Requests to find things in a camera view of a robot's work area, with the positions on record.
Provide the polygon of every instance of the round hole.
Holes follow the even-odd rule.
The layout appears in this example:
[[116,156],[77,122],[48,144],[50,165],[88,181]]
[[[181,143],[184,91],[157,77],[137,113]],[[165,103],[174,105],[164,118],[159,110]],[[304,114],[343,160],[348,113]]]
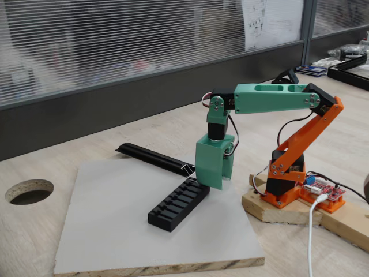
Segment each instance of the round hole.
[[12,186],[5,199],[14,205],[29,205],[46,199],[54,191],[54,185],[46,180],[35,179]]

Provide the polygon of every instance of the wooden table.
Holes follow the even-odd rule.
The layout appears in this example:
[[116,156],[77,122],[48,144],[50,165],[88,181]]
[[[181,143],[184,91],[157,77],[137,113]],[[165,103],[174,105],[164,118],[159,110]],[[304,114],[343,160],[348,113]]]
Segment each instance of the wooden table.
[[[364,179],[369,174],[369,92],[327,77],[298,77],[301,84],[314,83],[341,97],[345,105],[345,110],[306,151],[307,169],[363,191]],[[121,159],[123,155],[115,149],[125,142],[169,156],[193,153],[196,141],[207,130],[206,112],[201,103],[195,103],[0,162],[0,276],[52,276],[70,196],[82,162]],[[240,145],[232,180],[240,199],[249,190],[248,175],[267,165],[276,148],[279,128],[308,113],[299,110],[234,117]],[[287,138],[301,125],[301,122],[288,125],[281,138]],[[8,203],[4,198],[6,191],[28,179],[49,180],[55,190],[36,204]],[[346,199],[368,208],[369,213],[369,206],[353,193],[347,193]],[[262,223],[247,216],[266,252],[265,265],[187,276],[307,276],[307,227]],[[314,276],[369,274],[369,254],[323,228],[313,229],[312,259]]]

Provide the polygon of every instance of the wooden board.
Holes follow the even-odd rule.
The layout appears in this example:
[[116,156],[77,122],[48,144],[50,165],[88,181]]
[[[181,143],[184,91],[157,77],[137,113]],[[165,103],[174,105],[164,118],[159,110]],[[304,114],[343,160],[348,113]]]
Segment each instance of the wooden board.
[[59,244],[55,276],[141,276],[264,264],[230,181],[171,233],[147,214],[184,177],[136,159],[83,164]]
[[[266,186],[266,175],[255,178],[255,184],[263,192]],[[289,224],[308,224],[308,213],[311,204],[298,198],[282,209],[263,201],[253,190],[242,196],[242,205],[246,212],[263,222],[283,222]],[[347,239],[358,247],[369,251],[369,218],[368,211],[350,202],[338,211],[330,214],[322,209],[314,211],[313,224],[320,224],[331,232]]]

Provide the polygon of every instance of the cable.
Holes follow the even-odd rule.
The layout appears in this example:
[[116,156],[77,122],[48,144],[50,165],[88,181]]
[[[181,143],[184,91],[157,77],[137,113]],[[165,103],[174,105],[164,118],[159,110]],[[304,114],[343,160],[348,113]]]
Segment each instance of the cable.
[[307,116],[307,117],[303,117],[303,118],[298,118],[298,119],[294,119],[294,120],[291,120],[291,121],[288,121],[285,125],[282,126],[282,128],[279,130],[278,132],[278,136],[277,136],[277,145],[279,146],[280,143],[279,143],[279,139],[280,139],[280,136],[281,136],[281,132],[283,130],[283,128],[285,128],[285,126],[291,122],[295,122],[295,121],[302,121],[302,120],[305,120],[307,118],[309,118],[311,115],[313,114],[313,111],[311,111],[311,113]]
[[334,183],[336,188],[338,188],[339,186],[343,186],[344,188],[347,188],[347,189],[351,190],[352,192],[356,193],[359,197],[361,197],[362,199],[364,199],[369,204],[369,200],[367,200],[362,194],[360,194],[356,190],[350,188],[349,186],[346,186],[346,185],[343,185],[343,184],[341,184],[339,182],[336,182],[336,181],[328,178],[327,176],[325,176],[325,175],[323,175],[323,174],[321,174],[319,172],[309,171],[306,175],[310,175],[309,173],[311,173],[313,175],[316,175],[316,176],[319,176],[319,177],[322,177],[323,179],[328,180],[328,181]]
[[204,103],[204,100],[205,100],[205,98],[206,98],[206,97],[208,97],[208,96],[209,96],[210,94],[212,94],[212,93],[213,93],[213,92],[212,92],[212,91],[210,91],[210,92],[208,92],[208,93],[204,94],[204,95],[203,95],[203,97],[201,98],[201,103],[202,103],[202,105],[203,105],[204,107],[207,107],[207,108],[209,107],[209,105],[208,105],[208,104],[205,104],[205,103]]
[[312,232],[312,212],[316,205],[319,203],[327,200],[328,194],[321,194],[318,196],[318,198],[314,201],[310,208],[309,212],[309,240],[308,240],[308,246],[307,246],[307,265],[309,268],[309,277],[312,277],[312,266],[311,266],[311,232]]
[[262,193],[262,192],[260,192],[260,190],[257,188],[257,186],[256,186],[256,184],[255,184],[255,177],[256,177],[257,175],[259,175],[260,173],[264,172],[268,167],[269,167],[269,165],[267,165],[267,166],[266,166],[262,171],[260,171],[258,174],[256,174],[256,175],[254,175],[254,176],[253,176],[253,187],[254,187],[255,191],[256,191],[257,193],[259,193],[261,196],[266,196],[266,193]]
[[231,117],[231,115],[229,115],[228,117],[229,117],[229,120],[232,122],[233,127],[235,128],[235,131],[236,131],[236,134],[237,134],[237,142],[234,144],[232,151],[230,153],[225,152],[224,156],[231,156],[235,152],[238,144],[240,143],[240,136],[238,135],[238,130],[237,130],[236,124],[234,123],[233,118]]

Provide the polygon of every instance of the white board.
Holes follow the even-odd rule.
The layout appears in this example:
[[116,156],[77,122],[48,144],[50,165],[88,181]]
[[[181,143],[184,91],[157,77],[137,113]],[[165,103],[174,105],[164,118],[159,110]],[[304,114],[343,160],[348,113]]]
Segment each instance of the white board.
[[[172,271],[156,268],[153,272],[149,267],[219,261],[227,262],[224,269],[235,260],[240,263],[234,267],[263,264],[264,253],[241,197],[229,181],[224,181],[223,191],[211,189],[173,232],[148,224],[148,212],[184,180],[136,159],[83,164],[60,240],[55,275],[95,276],[95,272],[105,276],[101,271],[107,269],[135,269],[117,271],[119,276],[151,275]],[[186,268],[174,272],[195,271],[195,267]]]

